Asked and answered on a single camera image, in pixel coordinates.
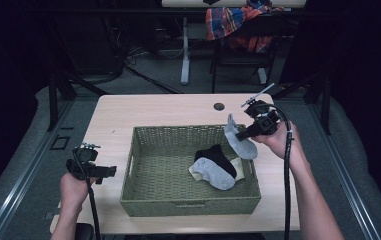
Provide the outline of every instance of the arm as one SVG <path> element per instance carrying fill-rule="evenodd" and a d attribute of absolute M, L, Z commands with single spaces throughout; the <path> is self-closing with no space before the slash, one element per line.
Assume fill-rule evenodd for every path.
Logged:
<path fill-rule="evenodd" d="M 81 212 L 82 203 L 87 198 L 87 184 L 85 181 L 76 179 L 72 174 L 66 173 L 60 181 L 60 194 L 59 219 L 51 239 L 73 240 L 78 215 Z"/>
<path fill-rule="evenodd" d="M 290 151 L 290 170 L 295 179 L 302 238 L 305 240 L 343 239 L 333 213 L 312 174 L 296 126 L 292 124 L 291 127 L 294 140 Z M 280 122 L 277 131 L 273 135 L 259 135 L 252 139 L 264 143 L 278 157 L 284 158 L 286 134 L 286 126 L 283 122 Z"/>

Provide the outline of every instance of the forearm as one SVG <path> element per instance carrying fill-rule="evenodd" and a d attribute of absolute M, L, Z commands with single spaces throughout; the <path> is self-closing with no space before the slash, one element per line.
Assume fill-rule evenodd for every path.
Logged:
<path fill-rule="evenodd" d="M 290 168 L 295 178 L 302 238 L 343 239 L 303 152 L 292 152 Z"/>
<path fill-rule="evenodd" d="M 61 209 L 59 220 L 50 239 L 74 240 L 79 213 L 80 211 L 78 209 Z"/>

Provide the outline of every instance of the woven basket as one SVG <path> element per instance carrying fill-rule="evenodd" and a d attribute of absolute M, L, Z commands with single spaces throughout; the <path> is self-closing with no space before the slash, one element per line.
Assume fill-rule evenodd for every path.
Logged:
<path fill-rule="evenodd" d="M 237 157 L 223 127 L 135 127 L 120 200 L 128 215 L 251 214 L 261 199 L 253 161 L 242 159 L 245 178 L 226 191 L 188 171 L 196 151 L 215 144 L 227 159 Z"/>

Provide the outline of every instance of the chair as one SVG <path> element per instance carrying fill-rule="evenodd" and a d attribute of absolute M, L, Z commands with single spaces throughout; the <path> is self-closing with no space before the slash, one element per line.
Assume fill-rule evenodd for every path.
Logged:
<path fill-rule="evenodd" d="M 268 86 L 271 70 L 274 65 L 274 58 L 279 39 L 283 36 L 287 27 L 287 21 L 276 15 L 260 15 L 245 21 L 242 26 L 230 35 L 217 39 L 214 56 L 211 62 L 210 72 L 212 74 L 212 93 L 215 93 L 215 85 L 225 85 L 230 83 L 217 82 L 217 66 L 233 68 L 254 68 L 257 73 L 259 68 L 267 68 L 266 86 Z M 230 37 L 264 37 L 275 36 L 266 47 L 266 51 L 257 53 L 255 51 L 236 51 L 235 49 L 225 48 L 223 41 Z"/>

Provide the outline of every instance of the black sock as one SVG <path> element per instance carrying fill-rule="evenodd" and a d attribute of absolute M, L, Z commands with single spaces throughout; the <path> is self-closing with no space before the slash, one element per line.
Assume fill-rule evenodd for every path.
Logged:
<path fill-rule="evenodd" d="M 204 157 L 212 160 L 226 172 L 228 172 L 233 178 L 237 176 L 236 169 L 233 164 L 231 164 L 230 160 L 228 160 L 224 153 L 222 152 L 221 145 L 216 144 L 209 149 L 199 150 L 196 152 L 196 156 L 194 157 L 194 161 L 197 161 L 199 158 Z"/>

